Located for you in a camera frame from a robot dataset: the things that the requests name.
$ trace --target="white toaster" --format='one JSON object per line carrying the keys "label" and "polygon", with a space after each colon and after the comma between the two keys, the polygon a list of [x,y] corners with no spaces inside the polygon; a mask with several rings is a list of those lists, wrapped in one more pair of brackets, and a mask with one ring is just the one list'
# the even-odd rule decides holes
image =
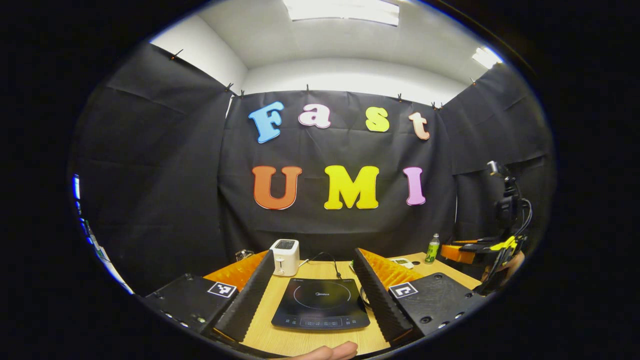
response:
{"label": "white toaster", "polygon": [[279,239],[269,248],[273,251],[275,269],[273,275],[293,276],[300,265],[300,243],[297,240]]}

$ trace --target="pink letter i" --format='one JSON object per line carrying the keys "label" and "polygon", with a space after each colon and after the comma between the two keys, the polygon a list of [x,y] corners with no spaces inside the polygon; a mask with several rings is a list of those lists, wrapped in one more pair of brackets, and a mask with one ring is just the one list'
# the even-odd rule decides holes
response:
{"label": "pink letter i", "polygon": [[422,205],[427,199],[422,196],[422,186],[420,185],[420,174],[422,169],[419,167],[408,167],[402,170],[409,182],[409,197],[406,200],[407,205]]}

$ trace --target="ceiling light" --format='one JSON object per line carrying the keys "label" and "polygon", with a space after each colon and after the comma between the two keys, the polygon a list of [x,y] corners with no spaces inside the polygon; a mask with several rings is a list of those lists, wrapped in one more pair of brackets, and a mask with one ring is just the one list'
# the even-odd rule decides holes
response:
{"label": "ceiling light", "polygon": [[482,66],[490,69],[493,67],[495,63],[502,63],[502,59],[497,56],[491,49],[488,47],[476,49],[476,53],[471,56],[471,58],[477,62],[479,62]]}
{"label": "ceiling light", "polygon": [[357,19],[398,26],[400,7],[380,0],[282,0],[291,20]]}

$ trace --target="black cloth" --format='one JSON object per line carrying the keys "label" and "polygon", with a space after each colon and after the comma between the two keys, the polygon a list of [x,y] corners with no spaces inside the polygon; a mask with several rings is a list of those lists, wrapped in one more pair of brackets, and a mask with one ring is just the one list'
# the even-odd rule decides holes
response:
{"label": "black cloth", "polygon": [[83,217],[140,295],[227,264],[216,189],[231,93],[170,57],[141,44],[96,88],[71,160]]}
{"label": "black cloth", "polygon": [[[258,143],[256,125],[248,115],[275,101],[281,133]],[[298,122],[306,104],[330,109],[331,126],[320,129]],[[390,128],[369,131],[365,125],[368,107],[385,108]],[[431,138],[421,140],[408,116],[419,112],[427,119]],[[235,250],[267,249],[279,238],[300,241],[301,257],[326,251],[338,260],[351,259],[361,247],[382,256],[425,251],[434,233],[450,236],[455,210],[455,186],[447,133],[432,107],[380,95],[353,92],[270,92],[233,98],[225,126],[221,162],[221,225],[229,255]],[[271,194],[284,194],[282,167],[302,168],[295,203],[287,209],[260,207],[253,198],[252,168],[276,168]],[[324,209],[329,176],[324,169],[342,165],[355,180],[363,166],[378,167],[376,209]],[[406,167],[420,167],[422,194],[426,203],[409,206]]]}
{"label": "black cloth", "polygon": [[[553,137],[535,94],[515,71],[496,64],[449,101],[440,115],[451,140],[457,194],[454,236],[447,241],[502,234],[495,203],[502,198],[504,183],[490,177],[486,166],[495,160],[516,177],[522,197],[533,206],[529,239],[522,247],[530,256],[544,237],[556,188]],[[519,211],[512,230],[521,223]],[[478,279],[482,275],[481,269],[438,258]]]}

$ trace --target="wooden table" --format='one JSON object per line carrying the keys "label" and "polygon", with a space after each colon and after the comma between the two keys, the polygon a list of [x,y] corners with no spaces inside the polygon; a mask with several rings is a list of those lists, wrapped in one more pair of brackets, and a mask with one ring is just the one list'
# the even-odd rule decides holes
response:
{"label": "wooden table", "polygon": [[[478,280],[437,260],[433,264],[425,264],[425,256],[425,253],[419,252],[412,255],[398,256],[397,258],[420,261],[420,265],[415,265],[413,269],[425,276],[442,272],[469,289],[473,289],[480,284]],[[360,281],[350,269],[349,261],[337,261],[337,266],[343,279],[354,279],[356,285],[360,288]],[[335,267],[333,261],[309,261],[298,269],[298,273],[294,277],[336,279]],[[273,326],[271,319],[282,300],[289,279],[290,277],[275,275],[271,277],[260,305],[258,305],[255,312],[251,326],[249,326],[249,330],[242,342],[243,345],[285,356],[306,354],[323,345],[336,347],[345,341],[352,341],[358,344],[358,354],[366,354],[389,347],[389,343],[382,336],[376,317],[370,309],[367,309],[367,313],[371,324],[362,329],[312,332]]]}

